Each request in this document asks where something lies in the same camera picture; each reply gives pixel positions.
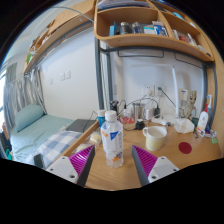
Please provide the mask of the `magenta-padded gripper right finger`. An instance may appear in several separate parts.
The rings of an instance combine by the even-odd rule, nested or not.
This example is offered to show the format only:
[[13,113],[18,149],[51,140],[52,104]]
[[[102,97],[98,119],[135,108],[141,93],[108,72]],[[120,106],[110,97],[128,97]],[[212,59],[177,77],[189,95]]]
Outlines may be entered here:
[[135,145],[132,146],[132,157],[142,186],[153,183],[179,170],[167,157],[156,157]]

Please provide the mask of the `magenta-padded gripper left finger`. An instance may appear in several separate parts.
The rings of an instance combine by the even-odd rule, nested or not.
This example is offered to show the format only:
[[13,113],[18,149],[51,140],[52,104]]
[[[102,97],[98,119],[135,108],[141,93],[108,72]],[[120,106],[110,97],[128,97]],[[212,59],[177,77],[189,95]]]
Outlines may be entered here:
[[61,156],[47,168],[47,171],[84,187],[94,156],[95,146],[91,145],[70,157]]

